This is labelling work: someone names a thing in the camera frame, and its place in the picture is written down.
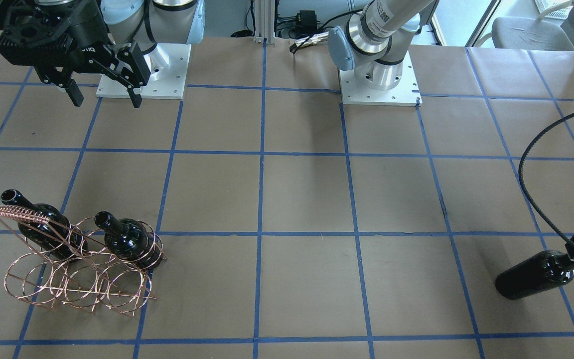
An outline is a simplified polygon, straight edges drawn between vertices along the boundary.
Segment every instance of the bottle mouth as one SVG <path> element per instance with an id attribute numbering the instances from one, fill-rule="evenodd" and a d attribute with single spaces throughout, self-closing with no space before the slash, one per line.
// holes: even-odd
<path id="1" fill-rule="evenodd" d="M 1 201 L 2 202 L 10 202 L 11 200 L 13 200 L 18 195 L 18 193 L 19 192 L 17 190 L 5 190 L 1 194 Z"/>
<path id="2" fill-rule="evenodd" d="M 110 218 L 112 218 L 112 214 L 110 214 L 110 212 L 101 211 L 94 216 L 94 224 L 101 227 L 102 225 L 109 223 Z"/>

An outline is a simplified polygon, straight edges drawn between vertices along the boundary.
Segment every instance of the bottle neck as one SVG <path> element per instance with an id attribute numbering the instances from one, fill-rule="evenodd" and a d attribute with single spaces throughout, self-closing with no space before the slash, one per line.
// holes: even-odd
<path id="1" fill-rule="evenodd" d="M 110 212 L 99 212 L 94 216 L 94 224 L 107 234 L 120 236 L 123 233 L 123 223 L 114 217 Z"/>
<path id="2" fill-rule="evenodd" d="M 23 195 L 17 190 L 5 190 L 1 194 L 1 202 L 3 204 L 11 204 L 14 206 L 22 206 L 34 211 L 39 211 L 39 208 L 35 206 L 32 202 L 23 197 Z"/>

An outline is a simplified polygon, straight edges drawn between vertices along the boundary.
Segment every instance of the wine bottle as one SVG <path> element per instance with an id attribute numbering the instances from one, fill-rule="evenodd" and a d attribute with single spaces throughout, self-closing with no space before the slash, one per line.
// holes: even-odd
<path id="1" fill-rule="evenodd" d="M 94 216 L 94 224 L 105 231 L 105 246 L 118 258 L 133 263 L 142 270 L 150 270 L 161 263 L 161 250 L 154 245 L 154 236 L 139 221 L 116 219 L 101 211 Z"/>
<path id="2" fill-rule="evenodd" d="M 574 269 L 564 264 L 567 257 L 556 250 L 539 252 L 498 275 L 495 288 L 505 298 L 516 300 L 564 286 L 574 278 Z"/>
<path id="3" fill-rule="evenodd" d="M 1 202 L 3 204 L 12 204 L 14 206 L 22 206 L 28 209 L 32 209 L 33 211 L 37 211 L 50 218 L 50 220 L 70 228 L 70 221 L 55 207 L 45 203 L 32 204 L 32 202 L 23 197 L 23 195 L 17 190 L 5 190 L 1 194 Z M 87 250 L 87 242 L 84 242 L 83 237 L 76 232 L 72 232 L 70 238 L 68 238 L 68 232 L 70 232 L 70 230 L 59 225 L 53 225 L 53 231 L 50 229 L 50 227 L 48 227 L 48 225 L 43 223 L 25 222 L 25 224 L 32 228 L 19 223 L 18 227 L 21 233 L 26 238 L 30 239 L 34 243 L 37 243 L 43 250 L 50 250 L 50 254 L 54 255 L 56 259 L 66 259 L 73 255 L 72 251 L 66 244 L 56 239 L 59 238 L 59 236 L 61 236 L 63 239 L 68 239 L 70 245 L 75 248 L 82 248 L 83 243 L 82 249 Z"/>

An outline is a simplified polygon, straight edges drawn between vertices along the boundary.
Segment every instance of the metal mounting plate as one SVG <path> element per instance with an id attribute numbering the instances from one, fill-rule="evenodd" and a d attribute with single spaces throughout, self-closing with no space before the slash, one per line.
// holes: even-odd
<path id="1" fill-rule="evenodd" d="M 163 47 L 169 55 L 169 68 L 158 73 L 152 73 L 147 86 L 141 88 L 141 97 L 182 100 L 185 92 L 191 45 L 185 45 L 184 43 L 160 43 L 158 46 Z M 96 96 L 109 98 L 130 97 L 123 85 L 106 76 L 101 77 Z"/>
<path id="2" fill-rule="evenodd" d="M 340 73 L 342 103 L 347 105 L 415 106 L 422 103 L 420 88 L 415 77 L 411 57 L 407 52 L 403 60 L 403 75 L 398 86 L 387 91 L 368 88 L 358 81 L 353 70 Z"/>

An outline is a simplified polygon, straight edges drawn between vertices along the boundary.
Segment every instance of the bottle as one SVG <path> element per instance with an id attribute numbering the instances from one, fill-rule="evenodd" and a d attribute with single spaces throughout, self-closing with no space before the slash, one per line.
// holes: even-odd
<path id="1" fill-rule="evenodd" d="M 17 190 L 10 189 L 3 191 L 1 194 L 1 202 L 3 204 L 12 204 L 14 206 L 22 206 L 28 209 L 32 209 L 43 214 L 44 216 L 47 216 L 54 222 L 60 223 L 70 228 L 70 221 L 55 207 L 45 203 L 32 204 L 32 202 L 23 197 L 23 195 Z M 43 250 L 50 250 L 50 254 L 54 255 L 56 259 L 66 259 L 73 255 L 72 251 L 67 245 L 61 243 L 61 241 L 57 239 L 50 238 L 50 236 L 55 238 L 59 238 L 59 236 L 61 236 L 61 238 L 68 239 L 68 232 L 70 232 L 68 229 L 58 225 L 53 225 L 52 228 L 54 228 L 55 232 L 59 234 L 59 236 L 57 236 L 57 234 L 55 234 L 55 232 L 53 232 L 48 227 L 48 225 L 36 222 L 25 223 L 30 225 L 32 229 L 26 227 L 22 223 L 19 223 L 18 227 L 21 233 L 26 238 L 30 239 L 34 243 L 37 243 Z M 72 232 L 69 241 L 70 245 L 75 248 L 82 248 L 81 245 L 83 243 L 82 250 L 87 250 L 87 242 L 83 240 L 83 237 L 80 234 Z"/>
<path id="2" fill-rule="evenodd" d="M 574 269 L 564 265 L 568 256 L 556 250 L 544 250 L 509 268 L 495 280 L 499 294 L 508 299 L 521 299 L 567 284 Z"/>
<path id="3" fill-rule="evenodd" d="M 94 216 L 94 224 L 105 231 L 105 245 L 119 259 L 133 263 L 142 270 L 150 270 L 161 263 L 161 250 L 154 245 L 154 236 L 139 221 L 116 219 L 101 211 Z"/>

